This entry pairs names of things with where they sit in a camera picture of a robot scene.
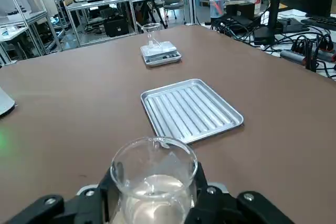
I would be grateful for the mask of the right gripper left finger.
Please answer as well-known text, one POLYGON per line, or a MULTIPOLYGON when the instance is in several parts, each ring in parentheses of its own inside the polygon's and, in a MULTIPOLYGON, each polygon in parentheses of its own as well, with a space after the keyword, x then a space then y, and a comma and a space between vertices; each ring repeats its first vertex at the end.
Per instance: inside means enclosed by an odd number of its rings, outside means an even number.
POLYGON ((61 195, 38 198, 6 223, 109 223, 119 209, 120 191, 114 176, 120 167, 111 167, 96 188, 84 189, 65 201, 61 195))

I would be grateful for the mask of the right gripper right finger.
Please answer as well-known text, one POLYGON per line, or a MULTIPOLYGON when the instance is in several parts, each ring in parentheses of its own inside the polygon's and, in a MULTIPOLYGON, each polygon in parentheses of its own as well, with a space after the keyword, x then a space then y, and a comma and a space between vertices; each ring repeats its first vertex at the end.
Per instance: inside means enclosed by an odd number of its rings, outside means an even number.
POLYGON ((244 191, 236 198, 209 185, 200 162, 194 177, 196 201, 185 223, 293 223, 271 201, 256 191, 244 191))

